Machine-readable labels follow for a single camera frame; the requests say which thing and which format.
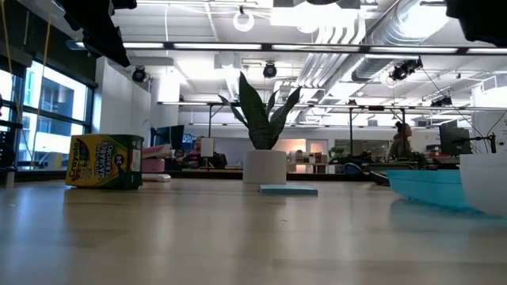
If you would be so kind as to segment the blue sticky note pad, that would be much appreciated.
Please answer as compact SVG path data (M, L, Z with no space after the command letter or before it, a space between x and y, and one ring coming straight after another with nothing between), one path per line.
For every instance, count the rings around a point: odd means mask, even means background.
M263 184L259 186L262 195L270 196L317 196L318 190L306 185Z

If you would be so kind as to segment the yellow green crayon box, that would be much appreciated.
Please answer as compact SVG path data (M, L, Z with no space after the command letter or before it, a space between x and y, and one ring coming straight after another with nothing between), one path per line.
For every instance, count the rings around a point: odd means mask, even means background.
M138 135L72 136L66 184L76 188L138 189L142 184L143 141Z

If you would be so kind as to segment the pink highlighter pack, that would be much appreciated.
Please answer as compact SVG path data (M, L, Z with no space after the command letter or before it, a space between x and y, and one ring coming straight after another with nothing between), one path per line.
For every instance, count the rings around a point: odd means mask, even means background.
M149 146L142 152L142 180L150 182L169 182L166 173L166 159L171 155L171 145Z

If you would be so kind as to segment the potted plant white pot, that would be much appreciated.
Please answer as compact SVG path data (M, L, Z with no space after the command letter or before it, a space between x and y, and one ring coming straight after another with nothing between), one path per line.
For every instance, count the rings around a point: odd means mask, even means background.
M264 103L257 90L248 83L243 73L238 77L239 106L221 97L224 105L231 108L234 117L247 129L254 149L245 153L242 181L245 184L285 184L287 181L287 155L274 150L285 128L288 114L299 103L301 89L292 92L286 102L275 107L276 95Z

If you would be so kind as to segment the white sign board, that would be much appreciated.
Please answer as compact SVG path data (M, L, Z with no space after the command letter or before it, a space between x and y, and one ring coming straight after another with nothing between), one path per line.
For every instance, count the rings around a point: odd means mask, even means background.
M215 140L213 138L202 138L200 141L200 155L203 158L212 158L214 156Z

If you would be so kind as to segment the wooden shelf with items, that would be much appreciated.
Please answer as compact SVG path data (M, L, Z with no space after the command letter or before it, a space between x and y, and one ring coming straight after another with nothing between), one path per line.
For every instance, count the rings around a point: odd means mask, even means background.
M327 173L328 156L322 152L306 153L302 150L291 151L288 155L289 173L320 174Z

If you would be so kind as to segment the person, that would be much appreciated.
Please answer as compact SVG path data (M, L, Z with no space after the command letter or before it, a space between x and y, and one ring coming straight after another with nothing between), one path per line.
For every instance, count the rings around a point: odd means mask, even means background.
M387 157L392 159L408 158L411 154L409 137L413 134L412 129L410 125L400 121L395 124L395 127L397 132L393 136Z
M199 136L196 138L194 149L192 151L190 151L185 157L185 161L193 169L200 168L202 138L203 138L202 136Z

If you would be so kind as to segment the black computer monitor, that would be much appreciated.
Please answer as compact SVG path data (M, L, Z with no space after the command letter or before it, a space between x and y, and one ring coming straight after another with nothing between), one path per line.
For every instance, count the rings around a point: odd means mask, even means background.
M169 144L173 150L180 150L183 145L184 125L151 128L151 146Z
M467 129L457 127L456 123L444 123L439 126L440 146L443 154L458 157L471 154L470 133Z

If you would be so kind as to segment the long ceiling light bar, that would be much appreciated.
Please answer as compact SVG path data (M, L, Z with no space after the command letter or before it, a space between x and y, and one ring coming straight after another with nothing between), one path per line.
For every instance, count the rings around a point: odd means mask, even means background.
M254 51L365 55L507 56L507 47L438 47L427 45L271 44L220 42L125 42L127 50Z

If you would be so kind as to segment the large window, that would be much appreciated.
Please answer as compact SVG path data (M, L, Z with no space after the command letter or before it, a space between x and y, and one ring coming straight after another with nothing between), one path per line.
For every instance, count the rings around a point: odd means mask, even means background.
M19 170L65 170L71 137L90 129L93 90L37 61L0 67L0 161Z

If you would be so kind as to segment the black aluminium table frame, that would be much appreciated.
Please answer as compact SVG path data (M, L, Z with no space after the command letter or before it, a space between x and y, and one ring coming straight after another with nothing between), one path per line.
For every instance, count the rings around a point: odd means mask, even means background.
M173 179L213 179L213 180L241 180L242 171L239 170L204 170L204 169L184 169L183 171L167 171ZM67 172L63 170L20 170L15 174L16 182L34 182L34 181L56 181L64 180ZM288 173L287 181L353 181L366 182L372 181L369 173L357 175L345 175L340 173L331 174L305 174Z

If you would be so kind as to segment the distant black workstation frame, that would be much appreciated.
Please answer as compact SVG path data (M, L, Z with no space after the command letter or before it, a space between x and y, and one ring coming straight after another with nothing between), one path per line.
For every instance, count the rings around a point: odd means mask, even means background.
M219 106L212 108L211 136L215 138L249 139L247 128L236 120L232 112L225 112L224 107L213 115ZM349 114L339 113L338 117L345 125L311 126L309 124L287 125L280 133L279 139L327 140L333 143L339 140L392 140L397 129L392 120L389 126L360 126L360 117L353 113L353 127L349 126Z

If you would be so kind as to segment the silver ventilation duct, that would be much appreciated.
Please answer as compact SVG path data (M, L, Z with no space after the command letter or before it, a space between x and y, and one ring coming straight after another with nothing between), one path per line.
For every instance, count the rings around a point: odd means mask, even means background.
M443 6L422 6L429 0L400 0L365 38L370 45L420 45L448 22ZM352 71L354 82L372 80L395 59L364 55Z

